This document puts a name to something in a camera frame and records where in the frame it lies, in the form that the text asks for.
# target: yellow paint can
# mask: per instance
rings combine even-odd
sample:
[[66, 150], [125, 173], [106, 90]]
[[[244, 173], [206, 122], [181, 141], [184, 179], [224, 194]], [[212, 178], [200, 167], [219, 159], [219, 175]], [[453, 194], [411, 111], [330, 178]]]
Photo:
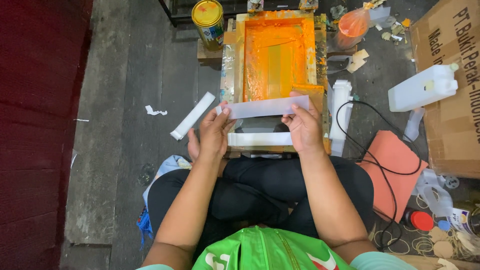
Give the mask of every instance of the yellow paint can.
[[223, 49], [223, 8], [215, 0], [201, 0], [192, 10], [192, 20], [209, 51]]

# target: green jacket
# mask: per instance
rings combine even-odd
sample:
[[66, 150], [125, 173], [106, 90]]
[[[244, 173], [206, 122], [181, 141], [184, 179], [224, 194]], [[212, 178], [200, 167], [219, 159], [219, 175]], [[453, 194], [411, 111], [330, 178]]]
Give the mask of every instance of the green jacket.
[[207, 247], [193, 270], [352, 270], [322, 240], [272, 228], [241, 229]]

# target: orange foam pad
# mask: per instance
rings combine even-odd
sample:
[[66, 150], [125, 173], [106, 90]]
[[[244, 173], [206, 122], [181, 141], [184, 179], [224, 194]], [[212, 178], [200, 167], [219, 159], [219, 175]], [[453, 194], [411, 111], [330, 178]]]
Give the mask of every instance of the orange foam pad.
[[[391, 131], [378, 131], [368, 150], [377, 158], [380, 165], [394, 172], [409, 173], [418, 168], [419, 157]], [[368, 153], [363, 159], [375, 162]], [[367, 171], [373, 182], [373, 208], [393, 218], [395, 205], [382, 171], [377, 165], [365, 161], [361, 162], [360, 166]], [[422, 161], [420, 170], [412, 175], [399, 175], [384, 170], [395, 194], [396, 222], [400, 222], [417, 179], [427, 166], [428, 163]]]

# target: black pants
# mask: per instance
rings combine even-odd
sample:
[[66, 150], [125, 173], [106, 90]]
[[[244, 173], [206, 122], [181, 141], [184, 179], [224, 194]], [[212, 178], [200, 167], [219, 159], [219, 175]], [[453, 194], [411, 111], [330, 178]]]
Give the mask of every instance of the black pants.
[[[339, 157], [330, 157], [330, 160], [365, 227], [371, 229], [373, 184], [369, 175], [349, 160]], [[148, 212], [154, 233], [189, 172], [168, 172], [150, 188]], [[288, 202], [298, 202], [290, 215]], [[230, 160], [223, 177], [216, 181], [194, 258], [208, 245], [233, 234], [232, 222], [246, 220], [318, 238], [299, 159], [250, 159], [242, 156]]]

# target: wooden floor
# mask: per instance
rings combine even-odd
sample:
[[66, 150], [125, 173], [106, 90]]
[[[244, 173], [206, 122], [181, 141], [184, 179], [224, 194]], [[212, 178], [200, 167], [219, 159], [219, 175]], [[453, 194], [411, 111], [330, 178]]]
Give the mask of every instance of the wooden floor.
[[[295, 6], [298, 0], [284, 2]], [[346, 2], [353, 10], [362, 1]], [[391, 0], [386, 5], [392, 7], [392, 15], [398, 14], [397, 19], [416, 21], [436, 2]], [[338, 4], [345, 5], [342, 0], [321, 1], [316, 13], [330, 15], [330, 7]], [[157, 0], [96, 0], [91, 27], [78, 114], [89, 122], [77, 124], [74, 149], [79, 154], [71, 172], [61, 268], [135, 269], [151, 245], [147, 239], [140, 250], [135, 224], [144, 206], [145, 186], [138, 181], [142, 167], [158, 168], [172, 154], [187, 155], [187, 139], [177, 142], [169, 133], [207, 91], [219, 96], [220, 66], [198, 64], [194, 25], [172, 27]], [[403, 129], [409, 112], [390, 112], [387, 90], [415, 74], [411, 43], [408, 34], [408, 43], [398, 46], [380, 35], [372, 28], [359, 43], [359, 49], [370, 54], [363, 67], [354, 74], [330, 75], [329, 81], [351, 81], [353, 94]], [[146, 105], [168, 113], [148, 115]], [[378, 130], [390, 129], [369, 108], [354, 106], [348, 133], [365, 147]], [[427, 160], [423, 124], [415, 143]], [[346, 144], [344, 157], [362, 155]], [[83, 259], [89, 264], [82, 264]]]

